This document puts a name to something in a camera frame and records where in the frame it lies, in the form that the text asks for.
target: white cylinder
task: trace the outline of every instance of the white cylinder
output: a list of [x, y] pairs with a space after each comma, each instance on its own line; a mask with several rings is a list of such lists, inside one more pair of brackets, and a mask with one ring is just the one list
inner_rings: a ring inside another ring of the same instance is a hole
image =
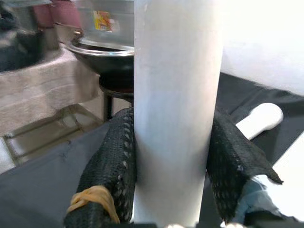
[[222, 56], [219, 0], [135, 0], [134, 221], [199, 220]]

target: yellow sticker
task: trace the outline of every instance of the yellow sticker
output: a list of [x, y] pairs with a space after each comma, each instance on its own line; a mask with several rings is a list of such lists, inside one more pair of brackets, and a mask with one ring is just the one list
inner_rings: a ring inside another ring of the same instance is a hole
[[110, 13], [105, 11], [94, 11], [95, 29], [112, 32], [112, 20]]

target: black bowl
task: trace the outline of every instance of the black bowl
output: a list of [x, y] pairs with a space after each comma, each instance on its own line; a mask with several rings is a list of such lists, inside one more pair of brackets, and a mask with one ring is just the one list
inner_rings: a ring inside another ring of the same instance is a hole
[[100, 75], [133, 77], [134, 51], [95, 47], [79, 43], [80, 37], [70, 41], [67, 48], [78, 60]]

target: stool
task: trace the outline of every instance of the stool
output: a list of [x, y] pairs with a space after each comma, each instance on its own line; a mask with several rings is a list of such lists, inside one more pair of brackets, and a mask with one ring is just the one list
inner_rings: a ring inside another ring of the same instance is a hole
[[134, 105], [134, 87], [133, 87], [133, 75], [132, 77], [99, 77], [99, 88], [104, 93], [104, 121], [108, 121], [112, 118], [113, 112], [113, 98], [120, 98]]

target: black cloth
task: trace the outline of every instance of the black cloth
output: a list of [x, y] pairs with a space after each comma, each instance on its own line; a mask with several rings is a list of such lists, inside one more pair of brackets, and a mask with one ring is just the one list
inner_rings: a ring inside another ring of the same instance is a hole
[[[217, 106], [230, 114], [235, 124], [262, 103], [274, 103], [282, 109], [283, 121], [271, 131], [263, 132], [252, 140], [264, 151], [272, 165], [304, 131], [304, 97], [278, 89], [264, 88], [226, 74], [221, 74], [218, 86]], [[200, 221], [208, 227], [216, 228], [222, 222], [216, 210], [208, 177], [205, 179]]]
[[226, 223], [234, 218], [243, 187], [251, 177], [266, 175], [282, 184], [264, 152], [219, 109], [214, 114], [207, 173], [218, 212]]
[[[280, 126], [253, 140], [273, 164], [304, 130], [304, 98], [221, 74], [217, 105], [231, 114], [234, 122], [264, 102], [279, 105], [285, 115]], [[85, 165], [102, 144], [107, 130], [108, 123], [0, 175], [1, 228], [62, 227]], [[200, 220], [208, 228], [218, 228], [221, 223], [208, 178]]]
[[[119, 111], [110, 121], [110, 128], [99, 150], [92, 156], [81, 175], [77, 192], [92, 186], [106, 187], [114, 200], [121, 223], [132, 216], [136, 181], [133, 109]], [[89, 202], [69, 212], [66, 228], [106, 227], [111, 218], [98, 203]]]

